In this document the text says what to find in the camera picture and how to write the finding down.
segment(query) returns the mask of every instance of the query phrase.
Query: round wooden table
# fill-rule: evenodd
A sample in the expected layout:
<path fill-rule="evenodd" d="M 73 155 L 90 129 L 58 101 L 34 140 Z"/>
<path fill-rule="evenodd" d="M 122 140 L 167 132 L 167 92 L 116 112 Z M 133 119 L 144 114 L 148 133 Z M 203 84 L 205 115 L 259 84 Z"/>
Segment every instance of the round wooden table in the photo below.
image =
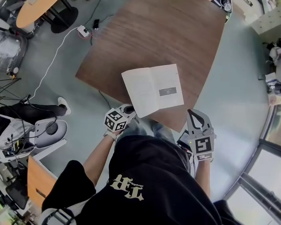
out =
<path fill-rule="evenodd" d="M 52 7 L 57 0 L 36 0 L 32 5 L 29 3 L 29 0 L 26 0 L 17 17 L 17 27 L 24 28 L 42 17 L 51 24 L 51 31 L 53 33 L 67 30 L 75 22 L 78 16 L 78 9 L 72 7 L 67 0 L 60 1 L 66 8 L 58 12 Z M 55 18 L 53 20 L 45 14 L 47 11 L 54 15 Z"/>

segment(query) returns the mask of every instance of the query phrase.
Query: gray rectangle on page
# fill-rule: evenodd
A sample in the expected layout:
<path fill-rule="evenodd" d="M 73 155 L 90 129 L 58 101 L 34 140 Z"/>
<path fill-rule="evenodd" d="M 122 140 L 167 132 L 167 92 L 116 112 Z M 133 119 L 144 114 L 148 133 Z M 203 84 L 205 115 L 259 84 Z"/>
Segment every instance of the gray rectangle on page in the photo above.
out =
<path fill-rule="evenodd" d="M 177 89 L 176 87 L 173 88 L 165 88 L 165 89 L 160 89 L 159 90 L 159 96 L 166 96 L 166 95 L 170 95 L 170 94 L 174 94 L 177 93 Z"/>

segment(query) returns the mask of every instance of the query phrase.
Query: table leg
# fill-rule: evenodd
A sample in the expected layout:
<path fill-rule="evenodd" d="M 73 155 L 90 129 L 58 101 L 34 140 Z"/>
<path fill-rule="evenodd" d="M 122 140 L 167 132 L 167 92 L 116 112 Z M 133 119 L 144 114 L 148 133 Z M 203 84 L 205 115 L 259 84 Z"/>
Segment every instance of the table leg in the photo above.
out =
<path fill-rule="evenodd" d="M 70 25 L 58 14 L 58 11 L 56 11 L 55 8 L 51 7 L 51 8 L 49 8 L 49 11 L 50 11 L 57 19 L 59 19 L 66 27 L 70 27 Z"/>
<path fill-rule="evenodd" d="M 54 22 L 51 18 L 49 18 L 46 14 L 42 15 L 42 18 L 51 25 L 54 25 Z"/>
<path fill-rule="evenodd" d="M 67 9 L 69 9 L 70 11 L 73 10 L 72 6 L 69 4 L 69 2 L 67 0 L 60 0 L 65 6 Z"/>

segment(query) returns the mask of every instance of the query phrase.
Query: paper on table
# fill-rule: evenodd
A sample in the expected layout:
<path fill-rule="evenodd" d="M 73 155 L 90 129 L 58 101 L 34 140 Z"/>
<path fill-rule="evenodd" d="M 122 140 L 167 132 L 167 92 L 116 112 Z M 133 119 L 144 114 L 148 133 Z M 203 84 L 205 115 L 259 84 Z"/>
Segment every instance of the paper on table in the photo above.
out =
<path fill-rule="evenodd" d="M 138 68 L 122 73 L 137 115 L 184 104 L 176 64 Z"/>

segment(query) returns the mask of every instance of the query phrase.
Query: white cable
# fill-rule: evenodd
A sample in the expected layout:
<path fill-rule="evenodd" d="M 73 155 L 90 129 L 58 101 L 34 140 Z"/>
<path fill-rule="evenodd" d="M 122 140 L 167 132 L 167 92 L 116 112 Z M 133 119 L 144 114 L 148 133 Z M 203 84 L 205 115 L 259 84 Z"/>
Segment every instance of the white cable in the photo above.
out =
<path fill-rule="evenodd" d="M 34 91 L 34 95 L 33 95 L 30 99 L 32 99 L 32 98 L 35 97 L 37 90 L 38 90 L 39 87 L 41 86 L 43 79 L 46 77 L 49 68 L 51 67 L 51 65 L 53 64 L 53 62 L 54 62 L 54 60 L 55 60 L 55 57 L 56 57 L 56 55 L 57 55 L 57 52 L 58 52 L 59 48 L 64 44 L 64 41 L 65 41 L 66 37 L 70 34 L 71 31 L 73 31 L 73 30 L 75 30 L 75 29 L 77 29 L 77 28 L 79 28 L 79 27 L 73 28 L 72 30 L 70 30 L 70 31 L 65 35 L 64 40 L 62 41 L 62 43 L 60 44 L 60 46 L 59 46 L 58 49 L 56 50 L 55 56 L 54 56 L 54 58 L 53 58 L 53 60 L 52 60 L 52 62 L 51 62 L 51 64 L 50 64 L 50 66 L 47 68 L 47 71 L 46 71 L 45 75 L 43 76 L 42 80 L 40 81 L 39 86 L 38 86 L 37 89 Z"/>

